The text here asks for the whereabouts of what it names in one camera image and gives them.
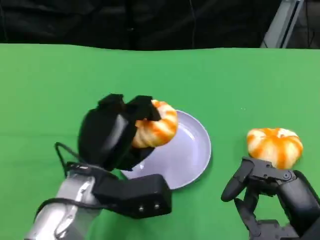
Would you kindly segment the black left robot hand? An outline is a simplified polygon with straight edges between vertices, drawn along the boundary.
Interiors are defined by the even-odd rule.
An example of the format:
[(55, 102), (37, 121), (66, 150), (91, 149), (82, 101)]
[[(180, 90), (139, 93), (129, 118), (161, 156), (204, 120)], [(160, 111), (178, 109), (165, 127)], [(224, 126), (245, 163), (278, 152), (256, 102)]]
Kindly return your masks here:
[(154, 147), (133, 145), (137, 120), (160, 119), (152, 96), (137, 95), (129, 102), (123, 97), (111, 93), (85, 115), (77, 139), (81, 162), (107, 171), (131, 171), (154, 151)]

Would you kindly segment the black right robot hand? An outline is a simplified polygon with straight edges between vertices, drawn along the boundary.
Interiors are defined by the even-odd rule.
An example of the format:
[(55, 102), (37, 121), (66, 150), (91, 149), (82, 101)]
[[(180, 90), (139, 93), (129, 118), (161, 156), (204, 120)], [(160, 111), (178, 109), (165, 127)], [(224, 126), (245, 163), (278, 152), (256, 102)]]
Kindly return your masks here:
[[(289, 223), (275, 219), (258, 220), (259, 196), (277, 196)], [(221, 200), (234, 201), (251, 240), (318, 240), (320, 198), (298, 170), (278, 169), (269, 161), (243, 157), (225, 186)]]

